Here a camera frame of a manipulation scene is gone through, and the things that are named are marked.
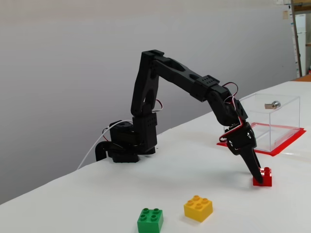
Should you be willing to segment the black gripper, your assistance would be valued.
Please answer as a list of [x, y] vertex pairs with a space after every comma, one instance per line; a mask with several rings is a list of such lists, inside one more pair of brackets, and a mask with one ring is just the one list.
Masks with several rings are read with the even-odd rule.
[[227, 146], [234, 155], [240, 155], [250, 173], [258, 183], [263, 183], [260, 164], [254, 148], [257, 146], [255, 134], [249, 122], [227, 136]]

